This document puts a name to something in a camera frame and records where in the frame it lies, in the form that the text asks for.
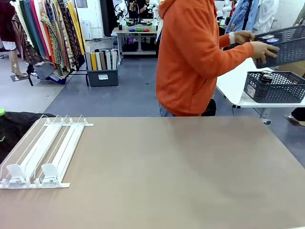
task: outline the blue jeans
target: blue jeans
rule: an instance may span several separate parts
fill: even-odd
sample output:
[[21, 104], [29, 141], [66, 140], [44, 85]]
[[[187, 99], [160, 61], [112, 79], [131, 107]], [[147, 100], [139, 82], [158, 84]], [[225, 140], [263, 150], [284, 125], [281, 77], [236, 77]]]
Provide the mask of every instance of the blue jeans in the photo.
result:
[[175, 117], [175, 115], [169, 113], [161, 104], [159, 104], [159, 110], [161, 117]]

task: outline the white label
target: white label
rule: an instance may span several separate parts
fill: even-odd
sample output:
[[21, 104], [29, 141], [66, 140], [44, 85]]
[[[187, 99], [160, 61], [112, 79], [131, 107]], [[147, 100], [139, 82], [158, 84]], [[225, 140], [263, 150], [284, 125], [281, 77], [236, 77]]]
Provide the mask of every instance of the white label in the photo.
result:
[[255, 89], [250, 85], [248, 85], [248, 95], [250, 95], [252, 98], [255, 95]]
[[108, 75], [99, 75], [99, 80], [108, 80]]

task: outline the orange fabric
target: orange fabric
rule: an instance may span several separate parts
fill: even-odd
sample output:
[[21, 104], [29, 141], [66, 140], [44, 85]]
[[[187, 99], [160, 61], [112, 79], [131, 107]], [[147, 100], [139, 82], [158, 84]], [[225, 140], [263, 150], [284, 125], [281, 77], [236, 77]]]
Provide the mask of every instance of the orange fabric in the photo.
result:
[[48, 27], [44, 23], [43, 23], [43, 26], [44, 26], [44, 30], [46, 32], [48, 44], [49, 44], [49, 47], [50, 47], [50, 53], [51, 53], [51, 58], [52, 58], [53, 66], [56, 69], [56, 64], [55, 64], [55, 61], [54, 61], [54, 54], [53, 54], [53, 47], [52, 47], [51, 40], [50, 40], [49, 30], [48, 30]]
[[228, 51], [229, 36], [219, 37], [214, 0], [165, 0], [156, 96], [176, 116], [198, 116], [216, 88], [218, 76], [253, 54], [250, 43]]

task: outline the cardboard box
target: cardboard box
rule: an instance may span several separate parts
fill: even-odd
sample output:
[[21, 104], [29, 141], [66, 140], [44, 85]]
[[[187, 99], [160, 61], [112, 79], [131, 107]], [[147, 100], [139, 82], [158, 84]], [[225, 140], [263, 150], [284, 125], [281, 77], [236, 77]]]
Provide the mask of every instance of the cardboard box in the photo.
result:
[[278, 71], [289, 71], [305, 78], [305, 61], [281, 65]]

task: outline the blue floor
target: blue floor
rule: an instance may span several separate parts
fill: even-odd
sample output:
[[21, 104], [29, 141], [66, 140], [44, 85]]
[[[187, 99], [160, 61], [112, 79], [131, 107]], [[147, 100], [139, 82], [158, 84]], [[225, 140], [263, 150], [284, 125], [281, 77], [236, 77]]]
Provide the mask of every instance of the blue floor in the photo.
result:
[[[160, 116], [155, 98], [156, 59], [123, 59], [119, 86], [87, 87], [84, 76], [74, 76], [45, 111], [78, 117]], [[217, 116], [233, 116], [232, 106], [216, 91]], [[293, 109], [275, 108], [270, 130], [305, 167], [305, 128], [291, 125], [283, 115]], [[234, 109], [235, 116], [259, 117], [251, 108]]]

